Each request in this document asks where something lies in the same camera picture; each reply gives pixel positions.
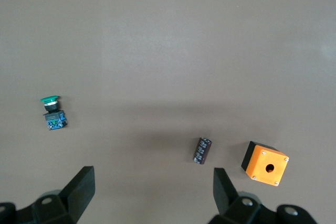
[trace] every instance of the gray surface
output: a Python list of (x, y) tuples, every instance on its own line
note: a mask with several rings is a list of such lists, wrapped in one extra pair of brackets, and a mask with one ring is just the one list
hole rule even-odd
[[(272, 210), (334, 223), (335, 13), (336, 0), (0, 0), (0, 201), (25, 207), (94, 165), (81, 224), (207, 223), (224, 167)], [(39, 99), (54, 94), (69, 126), (48, 131)], [(279, 187), (244, 174), (250, 140), (290, 157)]]

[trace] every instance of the capacitor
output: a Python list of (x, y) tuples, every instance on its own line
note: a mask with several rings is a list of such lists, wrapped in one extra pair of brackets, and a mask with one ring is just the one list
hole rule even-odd
[(205, 163), (206, 156), (210, 150), (212, 142), (204, 137), (200, 137), (198, 141), (196, 151), (194, 154), (194, 162), (203, 165)]

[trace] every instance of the screw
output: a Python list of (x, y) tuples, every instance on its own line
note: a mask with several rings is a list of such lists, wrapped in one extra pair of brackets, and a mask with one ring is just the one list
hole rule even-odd
[(44, 200), (42, 200), (42, 205), (45, 205), (45, 204), (48, 204), (48, 203), (50, 203), (50, 202), (52, 202), (52, 199), (51, 198), (45, 198)]
[(286, 213), (288, 213), (289, 215), (293, 215), (293, 216), (297, 216), (299, 213), (296, 211), (295, 208), (292, 207), (285, 207), (285, 211)]
[(241, 201), (242, 201), (242, 203), (243, 203), (245, 206), (248, 206), (248, 207), (253, 206), (253, 202), (252, 202), (252, 200), (250, 200), (250, 199), (248, 199), (248, 198), (244, 198), (244, 199), (242, 199)]

